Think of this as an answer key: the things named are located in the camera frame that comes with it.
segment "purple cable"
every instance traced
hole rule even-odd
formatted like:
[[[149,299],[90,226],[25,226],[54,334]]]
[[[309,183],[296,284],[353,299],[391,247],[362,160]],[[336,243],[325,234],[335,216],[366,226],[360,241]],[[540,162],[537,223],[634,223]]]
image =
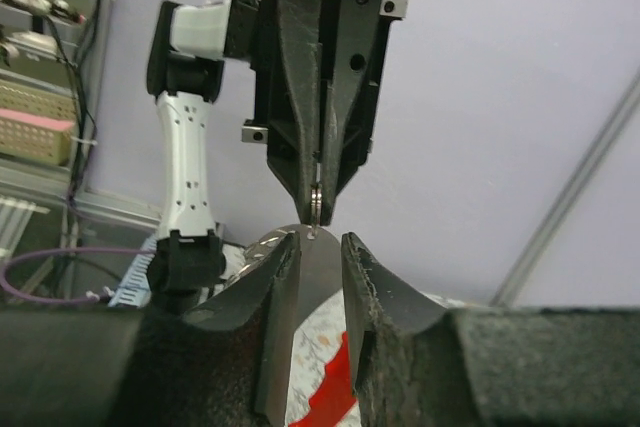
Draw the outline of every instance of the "purple cable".
[[[13,285],[9,283],[7,280],[7,272],[12,267],[15,267],[18,264],[23,262],[27,262],[33,259],[39,259],[42,257],[55,257],[59,255],[65,254],[118,254],[118,255],[153,255],[154,251],[150,250],[136,250],[136,249],[118,249],[118,248],[108,248],[108,247],[77,247],[77,248],[60,248],[60,249],[48,249],[48,250],[38,250],[36,252],[29,252],[27,254],[19,255],[18,257],[14,257],[9,262],[0,266],[0,287],[7,294],[17,297],[19,299],[25,300],[27,302],[36,302],[38,304],[46,304],[46,305],[81,305],[81,304],[91,304],[100,301],[102,298],[95,297],[78,297],[76,299],[49,299],[47,297],[38,297],[31,294],[26,294],[16,289]]]

